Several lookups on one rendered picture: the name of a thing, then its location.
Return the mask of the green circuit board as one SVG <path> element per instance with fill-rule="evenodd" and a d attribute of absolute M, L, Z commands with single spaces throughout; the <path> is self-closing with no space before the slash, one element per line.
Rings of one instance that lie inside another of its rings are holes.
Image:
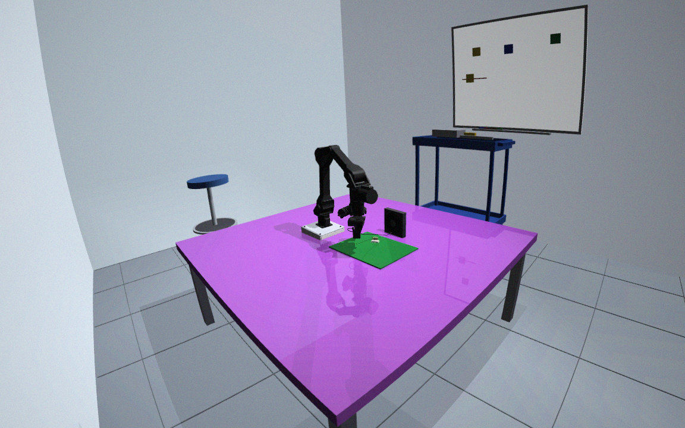
<path fill-rule="evenodd" d="M 352 237 L 329 247 L 379 270 L 419 249 L 403 242 L 375 235 L 369 231 L 365 231 L 360 239 L 353 239 Z"/>

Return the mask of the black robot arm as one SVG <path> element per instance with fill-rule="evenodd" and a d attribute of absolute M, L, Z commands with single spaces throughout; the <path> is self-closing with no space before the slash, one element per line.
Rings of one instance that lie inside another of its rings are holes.
<path fill-rule="evenodd" d="M 365 171 L 351 162 L 337 144 L 315 150 L 316 163 L 320 170 L 320 196 L 316 199 L 316 206 L 313 212 L 318 217 L 316 226 L 326 228 L 332 226 L 331 216 L 334 213 L 334 199 L 331 197 L 331 174 L 329 166 L 333 160 L 344 171 L 344 178 L 349 184 L 350 200 L 362 201 L 368 204 L 377 202 L 378 193 L 365 174 Z M 356 184 L 357 183 L 357 184 Z M 350 205 L 339 209 L 338 216 L 342 219 L 345 216 L 353 216 L 353 209 Z"/>

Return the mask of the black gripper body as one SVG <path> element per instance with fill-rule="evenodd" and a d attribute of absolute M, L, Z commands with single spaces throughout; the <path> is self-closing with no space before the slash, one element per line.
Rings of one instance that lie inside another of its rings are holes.
<path fill-rule="evenodd" d="M 364 226 L 364 217 L 362 216 L 367 212 L 364 202 L 350 200 L 350 206 L 353 209 L 353 216 L 348 219 L 348 226 Z"/>

